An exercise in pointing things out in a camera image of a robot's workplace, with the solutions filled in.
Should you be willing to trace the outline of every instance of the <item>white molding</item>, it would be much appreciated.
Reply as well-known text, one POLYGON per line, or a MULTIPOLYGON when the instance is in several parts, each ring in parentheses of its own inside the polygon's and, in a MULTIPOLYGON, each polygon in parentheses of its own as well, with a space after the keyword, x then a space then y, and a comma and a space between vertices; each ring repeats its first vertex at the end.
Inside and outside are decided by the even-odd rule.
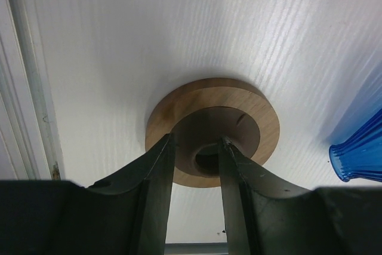
POLYGON ((12 125, 0 94, 0 179, 28 179, 13 133, 12 125))
POLYGON ((19 36, 35 113, 51 174, 64 178, 63 155, 45 56, 39 31, 35 0, 9 0, 19 36))
MULTIPOLYGON (((51 179, 8 0, 0 0, 0 15, 0 91, 4 108, 28 177, 51 179)), ((8 137, 3 140, 8 146, 8 137)), ((21 165, 17 157, 10 158, 14 167, 21 165)))

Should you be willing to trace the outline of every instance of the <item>round wooden base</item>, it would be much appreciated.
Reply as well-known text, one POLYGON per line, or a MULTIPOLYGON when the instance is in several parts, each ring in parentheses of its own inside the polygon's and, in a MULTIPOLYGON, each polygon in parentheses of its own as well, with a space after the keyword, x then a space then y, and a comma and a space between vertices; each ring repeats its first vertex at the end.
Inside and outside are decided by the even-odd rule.
MULTIPOLYGON (((169 93, 169 95, 158 103, 149 118, 146 127, 146 150, 149 150, 162 136, 173 132, 175 133, 175 138, 181 139, 181 137, 183 137, 182 142, 185 143, 184 145, 188 145, 188 142, 192 143, 192 145, 190 144, 188 147, 184 145, 178 147, 178 149, 181 150, 177 150, 174 183, 194 188, 213 188, 220 186, 218 175, 209 172, 203 173, 201 167, 207 167, 210 163, 207 164, 206 162, 205 165, 198 164, 201 163, 200 159, 203 159, 199 154, 201 154, 206 147, 212 145, 211 139, 214 138, 213 131, 208 130, 212 129, 211 127, 214 127, 214 130, 217 128, 221 129, 219 133, 227 132, 225 134, 227 136, 232 134, 233 137, 235 137, 237 133, 244 133, 242 131, 243 129, 237 130, 235 124, 230 122, 230 118, 235 116, 238 118, 232 121, 232 123, 236 123, 237 126, 251 125, 251 127, 255 127, 256 125, 251 124, 251 122, 254 121, 257 124, 256 128, 258 128, 256 133, 260 133, 260 136, 256 136, 254 132, 245 132, 241 137, 246 137, 248 134, 251 138, 247 139, 245 143, 240 140, 237 142, 234 141, 234 143, 242 147, 241 151, 253 161, 261 165, 264 164, 275 150, 279 140, 280 125, 277 114, 258 89, 245 82, 234 79, 202 79, 183 85, 169 93), (224 112, 226 109, 223 109, 222 111, 224 113, 221 113, 219 110, 216 112, 214 109, 208 109, 212 107, 233 108, 236 112, 226 116, 226 112, 224 112), (243 124, 242 119, 248 116, 250 117, 250 119, 247 119, 248 124, 243 124), (211 123, 208 124, 208 118, 215 120, 211 120, 211 123), (219 118, 221 118, 220 121, 222 121, 222 125, 216 124, 219 118), (195 133, 194 135, 192 133, 188 135, 184 128, 179 128, 180 124, 177 125, 179 122, 192 123, 192 121, 194 121, 195 124, 190 125, 188 123, 188 126, 195 127, 195 129, 197 129, 195 132, 199 134, 207 134, 208 136, 205 137, 205 141, 207 142, 201 142, 201 140, 199 140, 195 143, 195 133), (254 153, 248 141, 252 142, 252 146, 257 145, 257 149, 254 153)), ((212 157, 204 158, 210 160, 211 163, 213 162, 212 157)))

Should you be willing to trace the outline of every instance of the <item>wood grain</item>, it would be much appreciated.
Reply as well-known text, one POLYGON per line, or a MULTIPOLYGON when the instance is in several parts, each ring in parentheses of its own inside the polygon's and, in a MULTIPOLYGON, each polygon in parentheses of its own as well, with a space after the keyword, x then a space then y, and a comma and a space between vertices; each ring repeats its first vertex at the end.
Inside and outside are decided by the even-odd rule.
MULTIPOLYGON (((169 93, 154 108, 146 127, 146 150, 184 117, 207 107, 233 107, 247 113, 257 123, 260 142, 252 160, 264 164, 276 148, 280 135, 279 119, 272 105, 255 87, 246 82, 209 78, 183 85, 169 93)), ((174 182, 194 188, 220 186, 219 178, 192 176, 175 168, 174 182)))

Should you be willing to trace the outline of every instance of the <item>white wood-grain panel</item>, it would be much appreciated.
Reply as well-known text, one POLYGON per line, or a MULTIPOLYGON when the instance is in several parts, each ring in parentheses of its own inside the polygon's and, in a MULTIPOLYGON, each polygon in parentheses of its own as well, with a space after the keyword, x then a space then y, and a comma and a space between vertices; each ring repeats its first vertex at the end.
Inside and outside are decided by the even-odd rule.
MULTIPOLYGON (((265 166, 306 188, 343 184, 329 139, 381 107, 381 0, 33 2, 64 174, 82 185, 141 155, 151 110, 191 80, 257 86, 281 125, 265 166)), ((225 241, 223 229, 219 188, 173 187, 167 242, 225 241)))

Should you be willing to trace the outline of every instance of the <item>white surface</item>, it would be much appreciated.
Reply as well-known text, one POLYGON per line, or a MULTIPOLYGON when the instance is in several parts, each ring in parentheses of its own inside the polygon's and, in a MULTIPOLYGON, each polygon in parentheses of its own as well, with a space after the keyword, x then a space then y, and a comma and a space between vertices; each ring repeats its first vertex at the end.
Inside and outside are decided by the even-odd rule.
POLYGON ((0 179, 50 179, 8 0, 0 15, 0 179))
POLYGON ((18 33, 20 51, 25 63, 25 74, 29 84, 33 107, 37 115, 40 137, 50 173, 54 173, 57 163, 62 165, 62 152, 58 137, 56 115, 51 97, 51 87, 41 48, 41 37, 34 0, 9 0, 13 11, 13 22, 18 33))
MULTIPOLYGON (((191 80, 231 76, 257 86, 281 123, 265 167, 307 188, 342 184, 328 163, 327 138, 346 136, 379 107, 381 0, 34 4, 61 169, 82 185, 141 155, 149 113, 191 80)), ((219 188, 174 185, 167 242, 225 241, 223 229, 219 188)))

